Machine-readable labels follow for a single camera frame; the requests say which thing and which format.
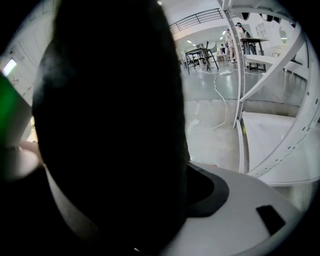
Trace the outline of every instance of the ceiling light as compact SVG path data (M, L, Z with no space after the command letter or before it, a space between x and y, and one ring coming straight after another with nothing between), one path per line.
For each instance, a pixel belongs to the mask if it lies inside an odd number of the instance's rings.
M13 59L10 59L10 61L8 62L8 64L5 65L5 67L2 69L3 75L4 75L4 76L9 75L9 73L11 72L11 70L13 70L16 65L17 65L17 63L16 63Z

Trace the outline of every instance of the green light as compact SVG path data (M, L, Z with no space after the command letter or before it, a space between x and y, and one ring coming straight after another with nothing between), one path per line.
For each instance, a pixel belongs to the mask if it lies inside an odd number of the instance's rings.
M9 123L18 101L19 94L0 72L0 145L4 145L6 142Z

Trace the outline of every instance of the balcony railing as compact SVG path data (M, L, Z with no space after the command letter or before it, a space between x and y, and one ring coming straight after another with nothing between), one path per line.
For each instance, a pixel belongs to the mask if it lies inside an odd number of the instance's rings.
M191 16L185 17L185 18L171 24L170 31L172 34L175 34L179 31L190 28L194 25L198 25L201 23L210 22L210 21L214 21L214 20L220 20L223 18L224 17L222 16L219 8L205 10L205 11L193 14Z

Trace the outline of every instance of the white cable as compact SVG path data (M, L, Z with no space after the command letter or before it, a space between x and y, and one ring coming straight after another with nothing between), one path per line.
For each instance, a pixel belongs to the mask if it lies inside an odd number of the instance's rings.
M202 72L202 73L207 73L207 74L218 74L218 73L219 73L219 72L205 72L205 71L200 71L200 72ZM245 72L245 73L251 74L251 75L257 75L257 76L258 76L258 75L262 75L262 74L254 74L254 73L249 73L249 72ZM218 92L217 86L216 86L216 79L217 79L218 77L220 77L220 76L221 76L221 73L213 80L213 83L214 83L214 90L219 94L219 96L221 97L221 99L223 100L223 102L224 102L224 104L225 104L225 118L224 118L224 122L221 123L221 124L219 124L219 125L217 125L216 127L211 128L211 129L196 131L195 134L196 134L196 133L200 133L200 132L206 132L206 131L214 130L214 129L216 129L216 128L222 126L222 125L224 125L224 124L227 122L227 108L228 108L228 107L227 107L227 102L226 102L225 98L222 97L222 95L220 94L220 92Z
M251 74L251 75L256 75L256 76L263 76L263 74L254 74L254 73L250 73L250 72L244 72L244 73Z
M214 83L214 90L219 94L219 96L221 97L221 99L223 100L223 102L224 102L224 104L225 104L225 119L224 119L224 122L221 123L221 124L219 124L219 125L217 125L216 127L211 128L211 129L196 131L195 134L196 134L196 133L200 133L200 132L211 131L211 130L213 130L213 129L216 129L216 128L224 125L224 124L227 122L227 102L226 102L225 98L222 97L222 95L220 94L220 92L218 92L217 86L216 86L216 79L217 79L218 77L220 77L220 76L221 76L221 74L219 74L219 75L213 80L213 83Z

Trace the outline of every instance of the gray concrete floor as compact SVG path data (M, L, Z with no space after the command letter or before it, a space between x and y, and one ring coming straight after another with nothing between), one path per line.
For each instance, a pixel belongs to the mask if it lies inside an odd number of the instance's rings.
M202 70L199 66L181 72L184 89L185 101L195 100L219 100L220 96L213 87L214 79L219 72L229 70L230 75L221 75L216 79L217 90L226 100L236 100L238 97L238 65L230 61L218 62L219 70L214 64L211 70ZM262 72L245 70L245 92L248 92L261 79ZM306 80L288 71L281 71L268 84L257 93L252 95L249 100L275 102L293 106L300 106L306 89Z
M236 63L218 62L211 71L197 67L196 70L182 70L185 100L186 134L191 159L224 169L239 171L239 139L233 128L238 97L238 68ZM217 90L227 102L227 122L214 130L225 119L225 105L214 90L214 79L224 70L232 74L216 79ZM249 91L262 78L261 71L245 70L245 91ZM272 82L266 84L243 105L243 110L295 117L302 103L307 82L290 72L281 71ZM302 213L305 212L318 189L319 182L274 187Z

